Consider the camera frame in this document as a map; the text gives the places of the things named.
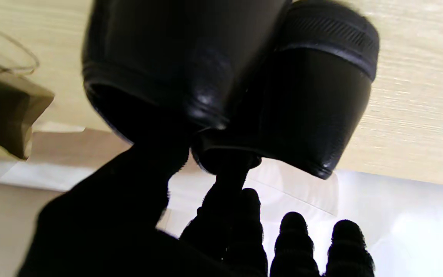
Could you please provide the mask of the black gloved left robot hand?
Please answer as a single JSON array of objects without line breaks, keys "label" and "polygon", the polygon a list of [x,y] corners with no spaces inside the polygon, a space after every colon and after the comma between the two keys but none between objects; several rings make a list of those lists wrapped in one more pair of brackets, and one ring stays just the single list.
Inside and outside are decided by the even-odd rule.
[{"label": "black gloved left robot hand", "polygon": [[253,157],[221,156],[220,171],[179,238],[157,224],[168,181],[188,148],[120,154],[40,212],[18,277],[318,277],[304,217],[281,221],[272,264],[263,242],[260,199],[243,188]]}]

